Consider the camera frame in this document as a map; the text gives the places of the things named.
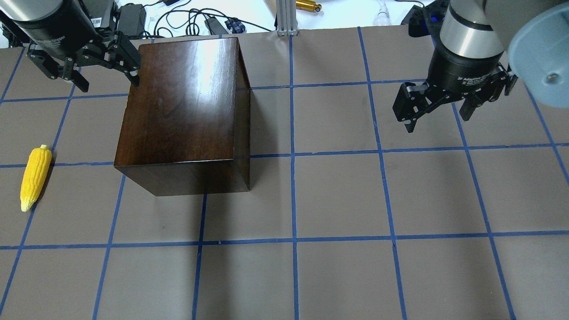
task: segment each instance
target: power adapter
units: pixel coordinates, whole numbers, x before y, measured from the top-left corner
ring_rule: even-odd
[[[174,3],[179,2],[179,1],[180,1],[180,0],[163,0],[162,2],[164,2],[164,4],[165,4],[166,6],[171,6],[171,5],[173,5]]]
[[[211,17],[205,20],[205,26],[209,30],[211,35],[229,34],[225,28],[221,25],[216,17]]]

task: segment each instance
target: box top surface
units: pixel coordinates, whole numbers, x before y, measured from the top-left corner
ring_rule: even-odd
[[[115,166],[233,158],[237,39],[140,46]]]

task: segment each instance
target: box side face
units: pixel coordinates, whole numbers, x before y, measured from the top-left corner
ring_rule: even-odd
[[[243,179],[249,185],[251,87],[241,49],[238,50],[236,65],[234,156]]]
[[[233,158],[235,39],[140,47],[115,165]]]
[[[116,168],[155,196],[249,190],[233,160]]]

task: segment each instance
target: blue tape grid line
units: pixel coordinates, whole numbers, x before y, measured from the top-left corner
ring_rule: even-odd
[[[569,143],[556,143],[557,147],[567,147]],[[498,150],[498,149],[523,149],[523,148],[543,148],[551,147],[550,143],[539,143],[534,145],[494,145],[494,146],[469,146],[469,150]],[[431,151],[457,151],[465,150],[464,147],[425,147],[425,148],[403,148],[403,149],[385,149],[382,153],[405,153],[405,152],[431,152]],[[378,154],[379,150],[348,150],[348,151],[322,151],[322,152],[301,152],[295,153],[295,157],[311,157],[318,155],[346,155],[346,154]],[[260,158],[290,158],[290,153],[274,153],[274,154],[253,154],[251,159]],[[76,163],[53,163],[53,167],[73,167],[73,166],[112,166],[114,162],[76,162]],[[14,165],[0,165],[0,169],[4,168],[24,168],[25,163]]]
[[[509,231],[492,232],[493,237],[528,237],[528,236],[569,236],[569,230],[545,231]],[[487,232],[479,233],[437,233],[424,235],[396,235],[397,240],[424,240],[424,239],[468,239],[488,237]],[[156,247],[198,247],[216,245],[242,245],[267,243],[315,243],[315,242],[341,242],[341,241],[391,241],[390,235],[382,236],[343,236],[343,237],[297,237],[297,238],[266,238],[243,240],[209,240],[209,241],[173,241],[148,243],[113,243],[111,248],[156,248]],[[24,245],[22,250],[38,249],[96,249],[106,248],[106,243],[85,244],[39,244]],[[19,250],[18,245],[3,245],[0,250]]]
[[[45,98],[26,98],[26,99],[7,99],[3,102],[29,102],[29,101],[49,101],[49,100],[68,100],[68,99],[96,99],[96,98],[116,98],[127,97],[128,93],[115,93],[112,95],[90,95],[73,97],[45,97]]]
[[[292,50],[292,36],[288,36],[288,68],[290,71],[290,189],[291,189],[291,216],[292,216],[292,281],[294,288],[294,319],[299,320],[298,301],[298,243],[296,242],[296,184],[295,164],[296,154],[294,146],[294,53]]]
[[[504,297],[506,299],[506,305],[508,306],[508,312],[510,314],[511,320],[516,320],[516,315],[514,314],[514,309],[512,307],[512,301],[510,300],[510,294],[508,292],[508,287],[506,285],[506,279],[504,278],[504,273],[502,271],[502,265],[500,263],[500,257],[498,256],[498,250],[496,249],[496,242],[494,241],[494,235],[492,234],[492,228],[490,226],[490,221],[488,220],[488,214],[486,212],[486,206],[484,204],[484,199],[482,197],[482,192],[480,191],[480,185],[478,183],[478,178],[476,176],[476,170],[474,169],[474,163],[472,162],[472,157],[470,155],[470,150],[468,143],[466,141],[466,136],[464,135],[464,130],[462,124],[460,123],[459,113],[456,110],[456,105],[452,103],[452,111],[455,114],[456,124],[459,128],[460,138],[462,139],[464,145],[464,152],[466,153],[466,158],[468,160],[468,166],[470,167],[470,172],[472,174],[472,180],[474,181],[474,187],[476,188],[476,194],[478,196],[478,201],[480,203],[480,209],[482,211],[482,216],[484,218],[484,224],[486,225],[486,231],[488,233],[488,239],[490,240],[490,247],[492,248],[492,254],[494,255],[494,261],[496,262],[496,269],[498,271],[498,277],[500,278],[500,283],[502,285],[502,291],[504,292]]]
[[[200,275],[201,275],[201,253],[204,244],[204,231],[205,231],[205,212],[207,209],[208,195],[204,194],[203,202],[201,204],[201,223],[200,223],[200,241],[197,248],[196,259],[196,276],[193,284],[193,303],[192,303],[192,320],[197,317],[197,294],[200,289]]]
[[[95,298],[95,307],[93,308],[93,320],[97,319],[97,313],[99,311],[99,303],[101,302],[101,294],[103,291],[103,283],[105,282],[106,268],[107,268],[107,265],[109,264],[109,255],[110,255],[110,250],[111,250],[112,243],[113,243],[114,229],[115,229],[115,226],[117,225],[118,210],[121,207],[122,192],[125,189],[125,179],[126,179],[126,176],[122,175],[121,185],[118,188],[117,204],[115,205],[115,208],[114,208],[113,222],[110,225],[109,241],[107,241],[107,244],[106,244],[105,259],[103,260],[103,267],[101,269],[101,277],[99,278],[99,286],[97,288],[97,297]]]
[[[403,294],[403,283],[401,281],[401,269],[399,267],[399,254],[397,252],[397,235],[395,234],[395,225],[393,224],[393,214],[391,212],[391,201],[389,198],[389,188],[387,186],[387,177],[385,174],[385,163],[384,163],[384,154],[381,147],[381,140],[380,140],[380,133],[377,129],[377,119],[376,119],[376,106],[373,100],[373,90],[372,90],[372,81],[369,74],[369,65],[368,65],[368,57],[365,52],[365,45],[364,45],[364,37],[361,33],[361,28],[357,28],[358,36],[360,37],[360,45],[361,45],[361,52],[364,58],[364,66],[365,66],[365,75],[368,84],[368,93],[369,93],[369,102],[371,106],[371,113],[372,113],[372,120],[373,120],[373,129],[376,135],[376,142],[377,142],[377,150],[379,151],[380,157],[380,168],[381,168],[381,179],[383,182],[384,187],[384,194],[385,194],[385,204],[387,206],[387,218],[389,220],[389,233],[391,236],[391,248],[393,251],[393,262],[395,266],[395,277],[397,279],[397,290],[399,293],[399,304],[401,305],[401,316],[403,320],[407,320],[407,310],[405,308],[405,296]]]
[[[426,79],[403,79],[403,80],[376,80],[376,81],[354,81],[354,82],[336,82],[336,83],[309,83],[309,84],[289,84],[289,85],[267,85],[264,87],[251,87],[251,90],[267,90],[267,89],[287,89],[287,88],[314,88],[314,87],[336,87],[340,85],[366,85],[386,84],[386,83],[403,83],[403,82],[424,82]]]

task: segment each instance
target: toy corn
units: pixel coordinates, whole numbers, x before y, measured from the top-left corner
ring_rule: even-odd
[[[20,201],[22,202],[23,212],[30,210],[38,199],[43,183],[46,181],[50,162],[51,151],[46,145],[32,150],[26,165],[26,171],[24,171],[22,188],[20,189]]]

